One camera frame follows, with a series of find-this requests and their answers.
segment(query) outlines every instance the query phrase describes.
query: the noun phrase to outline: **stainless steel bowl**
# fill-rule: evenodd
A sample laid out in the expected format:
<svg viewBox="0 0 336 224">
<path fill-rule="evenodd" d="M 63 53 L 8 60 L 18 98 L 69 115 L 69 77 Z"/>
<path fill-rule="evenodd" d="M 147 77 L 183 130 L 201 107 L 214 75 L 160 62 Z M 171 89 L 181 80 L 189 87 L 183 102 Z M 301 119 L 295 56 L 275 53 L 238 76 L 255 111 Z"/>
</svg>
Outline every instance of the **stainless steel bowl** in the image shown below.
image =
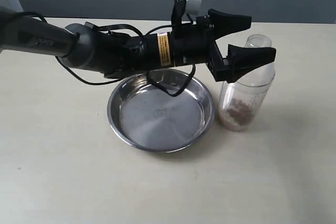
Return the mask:
<svg viewBox="0 0 336 224">
<path fill-rule="evenodd" d="M 173 69 L 151 72 L 151 77 L 176 92 L 187 73 Z M 147 83 L 145 74 L 119 83 L 108 103 L 112 129 L 129 145 L 148 152 L 167 153 L 193 144 L 214 119 L 214 100 L 196 78 L 177 97 Z"/>
</svg>

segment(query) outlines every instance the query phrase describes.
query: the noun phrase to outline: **white table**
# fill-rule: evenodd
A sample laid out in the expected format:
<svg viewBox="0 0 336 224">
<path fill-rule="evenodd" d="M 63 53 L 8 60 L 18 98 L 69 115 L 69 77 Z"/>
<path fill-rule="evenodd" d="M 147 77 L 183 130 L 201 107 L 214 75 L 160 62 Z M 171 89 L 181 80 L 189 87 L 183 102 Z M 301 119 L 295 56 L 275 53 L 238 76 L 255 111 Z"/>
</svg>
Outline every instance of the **white table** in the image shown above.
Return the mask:
<svg viewBox="0 0 336 224">
<path fill-rule="evenodd" d="M 165 22 L 128 23 L 145 32 Z M 255 33 L 273 40 L 277 59 L 253 124 L 236 133 L 216 119 L 172 154 L 136 150 L 113 133 L 115 85 L 86 86 L 53 57 L 4 51 L 0 223 L 336 223 L 336 26 L 254 23 L 218 41 L 223 55 Z M 221 83 L 204 65 L 196 76 L 218 101 Z"/>
</svg>

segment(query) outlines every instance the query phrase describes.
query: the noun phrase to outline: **table surface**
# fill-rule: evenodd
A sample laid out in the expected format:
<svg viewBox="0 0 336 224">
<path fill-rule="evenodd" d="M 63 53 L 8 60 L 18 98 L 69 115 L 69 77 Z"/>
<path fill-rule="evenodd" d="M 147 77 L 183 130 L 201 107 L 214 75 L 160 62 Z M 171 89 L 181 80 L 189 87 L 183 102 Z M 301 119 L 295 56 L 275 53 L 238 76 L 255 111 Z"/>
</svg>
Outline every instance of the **table surface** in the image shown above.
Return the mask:
<svg viewBox="0 0 336 224">
<path fill-rule="evenodd" d="M 166 24 L 123 22 L 143 32 Z M 336 223 L 336 25 L 253 23 L 219 48 L 226 55 L 228 43 L 256 33 L 273 40 L 277 59 L 255 121 L 230 132 L 215 119 L 171 154 L 136 150 L 113 133 L 106 110 L 115 84 L 87 86 L 53 57 L 4 51 L 0 223 Z M 217 102 L 221 83 L 204 65 L 196 77 Z"/>
</svg>

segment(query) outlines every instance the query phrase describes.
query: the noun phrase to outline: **clear plastic bottle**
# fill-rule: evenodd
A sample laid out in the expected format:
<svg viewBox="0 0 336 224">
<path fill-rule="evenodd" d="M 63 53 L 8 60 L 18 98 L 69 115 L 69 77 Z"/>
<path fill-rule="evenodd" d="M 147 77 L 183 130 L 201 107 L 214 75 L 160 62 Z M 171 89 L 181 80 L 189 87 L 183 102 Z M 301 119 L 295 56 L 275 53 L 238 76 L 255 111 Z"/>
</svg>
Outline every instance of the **clear plastic bottle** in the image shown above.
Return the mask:
<svg viewBox="0 0 336 224">
<path fill-rule="evenodd" d="M 271 40 L 260 34 L 248 37 L 245 47 L 271 47 Z M 274 62 L 247 73 L 235 83 L 223 82 L 218 105 L 222 124 L 241 131 L 255 118 L 275 76 Z"/>
</svg>

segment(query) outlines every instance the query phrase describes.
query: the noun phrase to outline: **yellow label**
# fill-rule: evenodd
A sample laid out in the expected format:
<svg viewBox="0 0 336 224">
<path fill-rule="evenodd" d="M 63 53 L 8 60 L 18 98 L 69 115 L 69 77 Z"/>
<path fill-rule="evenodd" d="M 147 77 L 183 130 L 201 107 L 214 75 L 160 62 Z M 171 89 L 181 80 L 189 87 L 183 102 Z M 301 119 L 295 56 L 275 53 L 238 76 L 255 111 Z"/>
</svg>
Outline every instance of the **yellow label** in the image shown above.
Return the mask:
<svg viewBox="0 0 336 224">
<path fill-rule="evenodd" d="M 171 65 L 168 34 L 167 33 L 157 34 L 157 43 L 159 46 L 161 66 L 165 67 Z"/>
</svg>

